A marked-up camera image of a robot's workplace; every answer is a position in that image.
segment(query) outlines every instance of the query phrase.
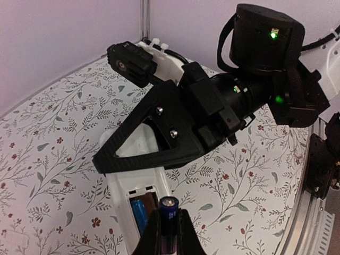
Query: battery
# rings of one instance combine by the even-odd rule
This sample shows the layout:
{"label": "battery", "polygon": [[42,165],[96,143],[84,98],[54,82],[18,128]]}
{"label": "battery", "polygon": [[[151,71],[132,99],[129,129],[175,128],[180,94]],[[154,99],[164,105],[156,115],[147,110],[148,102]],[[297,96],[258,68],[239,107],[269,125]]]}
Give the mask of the battery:
{"label": "battery", "polygon": [[175,197],[163,197],[159,201],[161,252],[174,254],[176,252],[177,215],[179,201]]}
{"label": "battery", "polygon": [[134,219],[138,227],[138,231],[140,235],[142,235],[148,222],[147,210],[144,206],[142,199],[130,200],[130,203],[131,203],[131,208],[133,211]]}

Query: metal pole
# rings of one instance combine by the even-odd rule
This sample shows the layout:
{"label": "metal pole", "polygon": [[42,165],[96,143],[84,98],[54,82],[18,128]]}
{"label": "metal pole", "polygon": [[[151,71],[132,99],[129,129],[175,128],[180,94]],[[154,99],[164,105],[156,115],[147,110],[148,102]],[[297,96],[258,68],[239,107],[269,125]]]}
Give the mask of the metal pole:
{"label": "metal pole", "polygon": [[150,0],[140,1],[140,39],[150,37]]}

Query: table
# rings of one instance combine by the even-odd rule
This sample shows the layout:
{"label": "table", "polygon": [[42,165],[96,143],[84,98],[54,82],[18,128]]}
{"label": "table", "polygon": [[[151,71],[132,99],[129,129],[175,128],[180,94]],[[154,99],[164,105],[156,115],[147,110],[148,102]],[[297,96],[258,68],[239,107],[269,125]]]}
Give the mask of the table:
{"label": "table", "polygon": [[[0,118],[0,255],[126,254],[91,159],[149,88],[103,58]],[[277,126],[267,106],[256,117],[236,146],[167,171],[209,255],[274,254],[290,216],[308,130]]]}

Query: cable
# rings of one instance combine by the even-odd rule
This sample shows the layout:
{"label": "cable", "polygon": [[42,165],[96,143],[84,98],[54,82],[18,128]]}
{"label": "cable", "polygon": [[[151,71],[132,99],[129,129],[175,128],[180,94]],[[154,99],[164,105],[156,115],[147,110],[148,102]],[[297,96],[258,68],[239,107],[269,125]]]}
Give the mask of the cable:
{"label": "cable", "polygon": [[[151,41],[149,39],[147,39],[147,38],[143,38],[142,41],[144,43],[146,43],[147,45],[150,45],[150,43],[151,43]],[[157,50],[161,50],[161,47],[159,45],[154,45],[154,48],[157,49]],[[188,64],[189,63],[188,60],[186,60],[185,57],[183,57],[182,55],[178,54],[177,52],[173,52],[170,49],[166,49],[164,51],[164,53],[177,58],[178,60],[182,61],[183,64]]]}
{"label": "cable", "polygon": [[[334,30],[336,33],[340,33],[340,25]],[[322,39],[312,42],[311,44],[302,46],[301,51],[304,52],[305,50],[311,50],[311,49],[315,49],[318,48],[326,43],[328,43],[329,41],[331,41],[333,38],[335,38],[335,35],[330,33],[329,35],[323,37]]]}

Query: floral tablecloth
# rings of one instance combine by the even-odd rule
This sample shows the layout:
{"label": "floral tablecloth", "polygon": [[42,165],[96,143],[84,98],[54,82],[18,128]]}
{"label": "floral tablecloth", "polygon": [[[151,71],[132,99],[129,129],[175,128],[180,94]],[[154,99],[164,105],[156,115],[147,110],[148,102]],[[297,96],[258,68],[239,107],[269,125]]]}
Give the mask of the floral tablecloth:
{"label": "floral tablecloth", "polygon": [[[0,255],[126,254],[91,159],[148,89],[101,59],[0,118]],[[236,146],[167,171],[208,255],[274,254],[290,216],[308,131],[256,116]]]}

